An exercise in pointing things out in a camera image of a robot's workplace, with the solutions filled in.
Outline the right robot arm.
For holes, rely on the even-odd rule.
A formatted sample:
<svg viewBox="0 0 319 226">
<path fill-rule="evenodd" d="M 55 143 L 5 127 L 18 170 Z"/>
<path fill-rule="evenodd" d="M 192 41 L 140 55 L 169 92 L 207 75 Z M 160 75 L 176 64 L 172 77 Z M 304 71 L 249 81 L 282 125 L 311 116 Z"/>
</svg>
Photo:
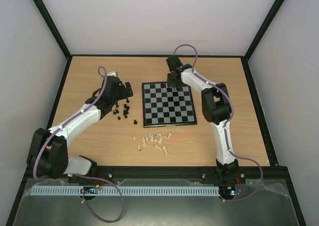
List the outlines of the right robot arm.
<svg viewBox="0 0 319 226">
<path fill-rule="evenodd" d="M 206 121 L 212 125 L 216 143 L 216 175 L 220 182 L 230 181 L 239 171 L 238 160 L 230 135 L 230 120 L 233 113 L 224 83 L 217 84 L 199 74 L 190 64 L 182 64 L 176 55 L 166 59 L 169 67 L 167 84 L 180 87 L 186 84 L 201 94 L 201 109 Z"/>
</svg>

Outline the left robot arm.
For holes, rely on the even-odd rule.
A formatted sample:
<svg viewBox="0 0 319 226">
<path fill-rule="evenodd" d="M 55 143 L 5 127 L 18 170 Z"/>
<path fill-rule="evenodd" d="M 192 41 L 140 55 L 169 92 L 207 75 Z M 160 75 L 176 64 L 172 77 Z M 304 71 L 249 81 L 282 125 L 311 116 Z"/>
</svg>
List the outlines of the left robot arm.
<svg viewBox="0 0 319 226">
<path fill-rule="evenodd" d="M 62 175 L 86 175 L 95 161 L 84 156 L 69 156 L 68 147 L 86 128 L 111 112 L 120 100 L 133 96 L 129 82 L 122 83 L 115 72 L 108 75 L 85 104 L 75 114 L 51 127 L 39 128 L 32 137 L 27 165 L 38 174 L 57 179 Z"/>
</svg>

